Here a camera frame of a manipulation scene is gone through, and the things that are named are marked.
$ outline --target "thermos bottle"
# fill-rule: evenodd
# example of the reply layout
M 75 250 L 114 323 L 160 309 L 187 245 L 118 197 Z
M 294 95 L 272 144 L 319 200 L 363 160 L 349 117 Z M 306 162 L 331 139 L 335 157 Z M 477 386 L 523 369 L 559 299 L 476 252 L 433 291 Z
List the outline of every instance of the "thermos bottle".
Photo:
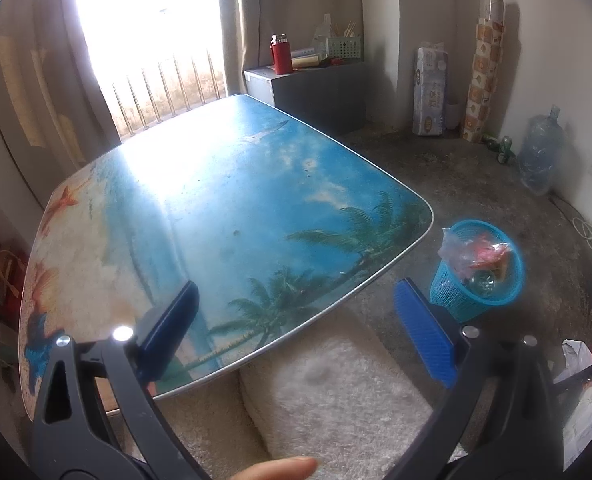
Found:
M 274 71 L 277 74 L 289 74 L 292 68 L 292 51 L 286 34 L 274 34 L 270 42 L 272 58 L 274 59 Z

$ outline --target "table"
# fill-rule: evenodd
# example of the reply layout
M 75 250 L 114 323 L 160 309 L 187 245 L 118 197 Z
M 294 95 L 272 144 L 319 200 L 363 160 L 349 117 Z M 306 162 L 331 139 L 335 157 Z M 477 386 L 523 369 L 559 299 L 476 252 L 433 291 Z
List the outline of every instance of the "table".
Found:
M 425 200 L 335 140 L 246 95 L 138 134 L 63 182 L 23 291 L 30 416 L 55 339 L 108 337 L 191 279 L 199 313 L 168 396 L 225 373 L 374 280 L 429 230 Z M 108 411 L 116 402 L 99 380 Z
M 270 66 L 245 70 L 247 92 L 326 133 L 365 125 L 367 70 L 360 60 L 277 74 Z

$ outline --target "palm tree print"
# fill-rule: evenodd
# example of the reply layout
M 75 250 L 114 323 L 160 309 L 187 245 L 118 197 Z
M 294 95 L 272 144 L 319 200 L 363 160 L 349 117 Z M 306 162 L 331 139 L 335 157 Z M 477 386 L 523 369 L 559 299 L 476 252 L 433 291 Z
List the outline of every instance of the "palm tree print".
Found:
M 186 370 L 196 368 L 258 336 L 260 339 L 255 350 L 262 348 L 269 340 L 278 338 L 319 313 L 320 309 L 311 306 L 311 303 L 330 290 L 329 278 L 312 276 L 310 270 L 295 274 L 289 267 L 277 270 L 267 286 L 255 278 L 250 278 L 249 283 L 253 299 L 238 298 L 228 303 L 238 310 L 240 318 L 209 330 L 210 335 L 240 333 L 241 337 L 187 364 Z
M 309 229 L 288 235 L 288 240 L 337 248 L 345 253 L 356 253 L 359 259 L 349 272 L 337 282 L 351 276 L 374 270 L 390 261 L 402 246 L 408 246 L 427 228 L 430 210 L 422 202 L 403 202 L 399 199 L 398 211 L 386 192 L 380 193 L 380 202 L 369 214 L 356 207 L 343 207 L 348 230 L 342 233 Z

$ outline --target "screw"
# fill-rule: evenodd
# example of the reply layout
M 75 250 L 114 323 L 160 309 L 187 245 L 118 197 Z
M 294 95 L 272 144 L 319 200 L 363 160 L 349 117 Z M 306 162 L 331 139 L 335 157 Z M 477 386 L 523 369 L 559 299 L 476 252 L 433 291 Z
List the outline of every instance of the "screw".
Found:
M 477 329 L 475 326 L 465 325 L 462 328 L 462 334 L 467 339 L 476 339 L 480 335 L 480 330 Z
M 134 330 L 132 330 L 131 327 L 125 325 L 117 326 L 114 329 L 114 332 L 112 332 L 112 337 L 116 339 L 116 341 L 120 342 L 124 342 L 131 339 L 133 335 Z
M 68 335 L 62 335 L 60 336 L 57 340 L 56 340 L 56 346 L 67 346 L 68 344 L 70 344 L 71 341 L 71 337 Z
M 533 335 L 526 335 L 522 338 L 522 342 L 527 346 L 536 346 L 538 344 L 538 340 Z

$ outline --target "blue starfish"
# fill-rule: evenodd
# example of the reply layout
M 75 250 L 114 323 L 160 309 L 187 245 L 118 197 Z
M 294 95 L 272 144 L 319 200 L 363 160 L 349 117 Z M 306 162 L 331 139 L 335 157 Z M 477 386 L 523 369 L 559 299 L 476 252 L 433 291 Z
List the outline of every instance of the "blue starfish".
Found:
M 36 381 L 45 373 L 50 350 L 54 342 L 65 333 L 62 328 L 45 335 L 45 319 L 47 313 L 33 311 L 27 319 L 27 343 L 25 343 L 25 359 L 29 364 L 29 392 L 36 394 Z

